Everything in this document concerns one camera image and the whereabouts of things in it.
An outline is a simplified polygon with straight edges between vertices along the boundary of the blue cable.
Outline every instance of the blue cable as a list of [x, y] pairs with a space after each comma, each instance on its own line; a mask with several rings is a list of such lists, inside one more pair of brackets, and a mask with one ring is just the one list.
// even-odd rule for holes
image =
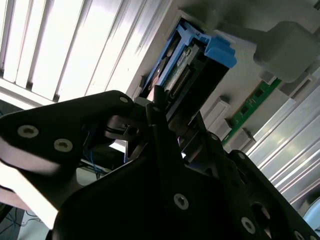
[[86, 157], [86, 159], [87, 159], [89, 162], [92, 163], [94, 173], [95, 173], [95, 175], [96, 175], [96, 178], [98, 178], [99, 171], [98, 171], [98, 169], [97, 169], [97, 167], [96, 167], [96, 165], [95, 165], [95, 163], [94, 163], [94, 160], [93, 160], [93, 158], [92, 158], [92, 151], [90, 152], [90, 159], [87, 157], [87, 155], [84, 155], [84, 156]]

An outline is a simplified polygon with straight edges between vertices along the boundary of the green circuit board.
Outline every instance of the green circuit board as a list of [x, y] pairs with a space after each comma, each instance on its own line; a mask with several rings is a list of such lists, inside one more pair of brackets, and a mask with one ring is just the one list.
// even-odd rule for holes
[[232, 129], [222, 140], [223, 145], [225, 145], [232, 138], [232, 136], [242, 127], [247, 119], [257, 110], [257, 108], [267, 99], [267, 97], [269, 97], [269, 95], [280, 83], [281, 80], [277, 78], [271, 85], [268, 85], [264, 81], [258, 85], [258, 87], [232, 116], [232, 118], [228, 120]]

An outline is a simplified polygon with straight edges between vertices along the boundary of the white panel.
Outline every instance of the white panel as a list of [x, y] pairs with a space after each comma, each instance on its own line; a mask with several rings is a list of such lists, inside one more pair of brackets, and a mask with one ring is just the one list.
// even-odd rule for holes
[[228, 112], [230, 105], [218, 97], [218, 99], [212, 104], [207, 113], [203, 116], [204, 125], [207, 129], [214, 129], [225, 114]]
[[126, 93], [145, 53], [159, 28], [168, 6], [167, 0], [148, 0], [141, 12], [130, 40], [112, 74], [106, 90]]
[[46, 0], [33, 0], [15, 83], [26, 87]]
[[94, 0], [91, 3], [61, 79], [60, 102], [85, 95], [121, 2]]
[[8, 2], [8, 0], [1, 0], [0, 1], [0, 49], [1, 49], [1, 44], [2, 44], [2, 37], [4, 34], [7, 2]]
[[72, 42], [83, 0], [55, 0], [43, 33], [32, 91], [52, 100]]
[[128, 35], [130, 35], [131, 30], [136, 23], [137, 15], [141, 11], [144, 2], [145, 1], [143, 0], [130, 0], [125, 2], [126, 6], [124, 6], [124, 12], [119, 12], [119, 15], [122, 15], [120, 15], [119, 19], [114, 23], [114, 27], [106, 41], [100, 61], [96, 66], [86, 93], [87, 95], [97, 94], [106, 89], [115, 65], [119, 60], [119, 56], [128, 41]]
[[220, 140], [223, 140], [232, 128], [225, 119], [221, 119], [217, 124], [212, 124], [208, 130], [217, 135]]
[[14, 5], [3, 74], [3, 78], [12, 83], [17, 77], [29, 5], [29, 0], [17, 0]]

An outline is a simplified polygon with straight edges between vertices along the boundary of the screw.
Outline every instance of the screw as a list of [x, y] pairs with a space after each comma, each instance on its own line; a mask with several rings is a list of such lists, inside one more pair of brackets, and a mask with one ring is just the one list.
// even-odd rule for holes
[[245, 230], [248, 231], [248, 233], [250, 234], [256, 233], [255, 225], [252, 223], [252, 221], [250, 221], [249, 218], [244, 216], [243, 218], [241, 218], [241, 223], [242, 223], [242, 226], [245, 228]]
[[153, 107], [153, 110], [155, 110], [156, 112], [160, 113], [161, 110], [159, 108], [157, 108], [156, 106]]
[[213, 138], [213, 140], [216, 140], [216, 141], [218, 140], [218, 137], [214, 134], [211, 134], [211, 137]]
[[39, 130], [35, 126], [22, 125], [18, 128], [19, 136], [27, 139], [32, 139], [39, 134]]
[[188, 199], [180, 193], [177, 193], [173, 197], [175, 205], [178, 206], [181, 210], [187, 210], [189, 208]]
[[245, 155], [242, 152], [238, 152], [238, 156], [243, 160], [246, 159]]
[[73, 144], [71, 141], [68, 139], [60, 138], [58, 140], [54, 141], [54, 149], [63, 152], [63, 153], [68, 153], [72, 150]]
[[294, 231], [294, 235], [297, 240], [305, 240], [305, 238], [298, 231]]
[[129, 101], [128, 101], [128, 99], [126, 99], [126, 98], [125, 98], [125, 97], [123, 97], [123, 96], [121, 96], [121, 97], [120, 97], [120, 100], [121, 100], [122, 102], [124, 102], [124, 103], [129, 102]]

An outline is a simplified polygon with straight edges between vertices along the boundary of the wire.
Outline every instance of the wire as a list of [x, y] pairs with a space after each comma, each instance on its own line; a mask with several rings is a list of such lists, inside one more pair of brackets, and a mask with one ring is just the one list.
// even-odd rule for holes
[[[11, 221], [14, 223], [15, 221], [14, 221], [13, 217], [11, 216], [11, 214], [9, 213], [8, 215], [11, 218]], [[13, 227], [14, 227], [13, 228], [13, 234], [14, 234], [16, 232], [16, 225], [14, 224]]]
[[100, 178], [100, 173], [99, 173], [99, 171], [98, 171], [98, 169], [97, 169], [97, 167], [96, 167], [96, 165], [95, 165], [95, 163], [94, 163], [94, 160], [93, 160], [93, 157], [92, 157], [92, 151], [90, 152], [90, 159], [88, 158], [87, 155], [84, 155], [84, 156], [86, 157], [86, 159], [87, 159], [89, 162], [92, 163], [92, 165], [93, 165], [93, 170], [94, 170], [94, 173], [95, 173], [95, 177], [96, 177], [96, 179], [99, 179], [99, 178]]
[[25, 213], [27, 214], [27, 215], [29, 215], [30, 217], [34, 217], [34, 218], [37, 218], [38, 216], [36, 216], [36, 215], [31, 215], [30, 213], [28, 213], [28, 211], [25, 211]]
[[7, 229], [9, 229], [11, 226], [15, 225], [15, 223], [12, 223], [10, 226], [7, 226], [5, 229], [3, 229], [1, 232], [0, 232], [0, 235], [5, 232]]

